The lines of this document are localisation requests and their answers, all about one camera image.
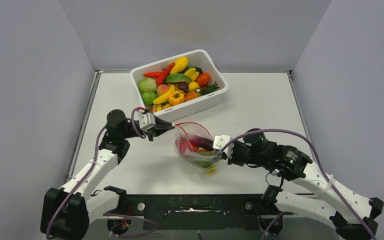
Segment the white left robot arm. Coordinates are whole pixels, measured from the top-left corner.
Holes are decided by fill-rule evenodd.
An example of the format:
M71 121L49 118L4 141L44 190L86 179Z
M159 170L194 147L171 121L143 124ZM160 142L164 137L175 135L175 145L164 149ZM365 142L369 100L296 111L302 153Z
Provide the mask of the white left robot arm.
M120 109L110 111L96 137L92 159L60 188L45 193L40 231L48 240L81 240L89 225L106 213L129 213L126 190L107 186L97 195L93 191L126 157L129 139L153 141L172 129L173 123L142 107L135 108L130 117Z

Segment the red apple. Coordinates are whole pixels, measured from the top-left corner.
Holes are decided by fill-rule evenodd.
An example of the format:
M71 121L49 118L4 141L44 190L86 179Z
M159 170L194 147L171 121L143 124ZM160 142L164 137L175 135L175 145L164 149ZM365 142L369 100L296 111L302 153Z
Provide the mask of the red apple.
M194 152L194 146L186 139L180 138L175 141L177 149L181 155L184 155L187 151Z

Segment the purple eggplant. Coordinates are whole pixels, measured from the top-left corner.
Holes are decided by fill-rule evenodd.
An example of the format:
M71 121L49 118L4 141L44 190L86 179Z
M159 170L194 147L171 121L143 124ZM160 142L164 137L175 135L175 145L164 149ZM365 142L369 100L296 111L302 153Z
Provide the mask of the purple eggplant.
M197 148L213 151L213 140L199 135L189 135L189 141Z

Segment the clear zip top bag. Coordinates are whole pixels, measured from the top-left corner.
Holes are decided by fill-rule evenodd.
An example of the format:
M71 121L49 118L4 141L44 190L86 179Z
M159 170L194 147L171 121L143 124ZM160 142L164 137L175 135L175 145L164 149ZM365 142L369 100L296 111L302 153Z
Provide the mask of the clear zip top bag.
M174 131L175 131L175 133L174 133L174 136L175 136L174 146L175 146L177 153L179 154L179 156L184 161L186 161L187 163L192 165L201 174L205 174L205 171L208 168L217 168L217 163L219 161L217 163L211 165L208 168L202 168L202 167L198 167L198 166L194 165L192 163L192 160L191 160L192 153L195 153L195 152L196 153L197 152L215 152L215 150L208 151L208 150L204 150L202 148L198 148L190 142L189 135L197 135L197 136L201 136L201 137L205 137L205 138L214 140L213 136L211 135L211 133L208 131L208 129L206 127L204 127L200 123L191 122L191 121L174 123L174 126L175 126L175 128L174 128ZM178 151L178 148L177 148L177 144L176 144L176 140L178 140L180 138L187 139L189 141L189 143L193 145L194 152L187 151L185 154L180 154Z

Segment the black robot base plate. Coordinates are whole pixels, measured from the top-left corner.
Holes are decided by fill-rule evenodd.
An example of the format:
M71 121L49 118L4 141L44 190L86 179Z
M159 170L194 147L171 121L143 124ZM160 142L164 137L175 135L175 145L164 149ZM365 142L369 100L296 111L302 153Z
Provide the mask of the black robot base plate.
M110 214L146 219L143 230L257 231L280 211L261 194L128 194Z

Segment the yellow green starfruit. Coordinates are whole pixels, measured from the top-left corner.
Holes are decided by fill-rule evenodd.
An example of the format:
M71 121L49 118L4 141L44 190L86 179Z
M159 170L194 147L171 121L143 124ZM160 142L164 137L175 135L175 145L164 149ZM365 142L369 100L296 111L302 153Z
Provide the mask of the yellow green starfruit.
M204 173L207 174L207 175L212 175L214 173L217 172L217 168L216 167L212 167L212 168L208 168Z

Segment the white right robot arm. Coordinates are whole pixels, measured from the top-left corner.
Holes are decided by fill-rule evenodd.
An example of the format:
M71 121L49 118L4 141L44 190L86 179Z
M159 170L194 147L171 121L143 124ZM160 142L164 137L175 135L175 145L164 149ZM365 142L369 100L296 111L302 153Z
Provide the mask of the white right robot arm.
M293 213L323 223L345 240L373 240L384 202L365 197L327 174L319 155L308 156L298 148L269 141L265 130L253 128L230 137L216 136L213 148L228 165L264 168L279 177L310 191L314 198L304 197L282 185L269 185L261 197L261 207L269 214Z

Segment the green leaf vegetable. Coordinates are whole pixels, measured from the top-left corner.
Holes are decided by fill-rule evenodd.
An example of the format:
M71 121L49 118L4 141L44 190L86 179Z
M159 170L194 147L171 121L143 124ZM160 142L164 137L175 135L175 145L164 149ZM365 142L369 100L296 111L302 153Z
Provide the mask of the green leaf vegetable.
M213 164L217 163L221 157L214 151L206 152L193 152L191 161L192 163L200 168L209 168Z

